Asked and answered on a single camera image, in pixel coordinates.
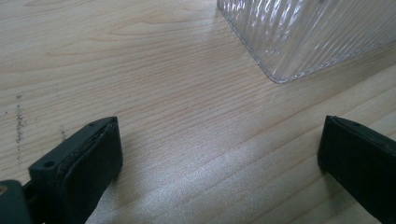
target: dark stain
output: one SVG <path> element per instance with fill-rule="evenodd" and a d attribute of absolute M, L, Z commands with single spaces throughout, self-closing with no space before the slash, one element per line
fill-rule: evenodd
<path fill-rule="evenodd" d="M 61 133 L 61 136 L 62 136 L 62 142 L 64 142 L 67 139 L 66 132 L 64 131 L 64 129 L 62 127 L 59 129 L 59 132 Z"/>

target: wood grain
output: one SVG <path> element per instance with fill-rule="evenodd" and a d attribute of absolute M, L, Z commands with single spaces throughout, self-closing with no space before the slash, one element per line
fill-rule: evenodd
<path fill-rule="evenodd" d="M 396 139 L 396 47 L 285 85 L 216 1 L 0 1 L 0 178 L 92 120 L 124 167 L 89 223 L 376 223 L 318 166 L 325 116 Z"/>

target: small hole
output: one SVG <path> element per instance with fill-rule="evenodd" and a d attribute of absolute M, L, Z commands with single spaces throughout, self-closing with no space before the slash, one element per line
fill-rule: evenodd
<path fill-rule="evenodd" d="M 5 185 L 0 186 L 0 195 L 6 193 L 7 190 L 8 190 L 7 186 Z"/>
<path fill-rule="evenodd" d="M 45 168 L 50 168 L 53 165 L 55 165 L 55 162 L 53 162 L 53 161 L 47 161 L 46 163 L 44 163 Z"/>

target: transparent plastic box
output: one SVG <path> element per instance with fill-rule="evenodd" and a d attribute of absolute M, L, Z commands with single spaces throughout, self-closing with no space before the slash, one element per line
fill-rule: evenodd
<path fill-rule="evenodd" d="M 396 0 L 218 0 L 218 7 L 276 83 L 396 39 Z"/>

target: black clamp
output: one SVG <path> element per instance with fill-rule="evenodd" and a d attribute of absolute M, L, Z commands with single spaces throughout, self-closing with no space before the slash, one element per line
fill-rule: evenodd
<path fill-rule="evenodd" d="M 84 223 L 121 166 L 117 118 L 92 122 L 33 163 L 26 185 L 0 181 L 0 223 Z"/>

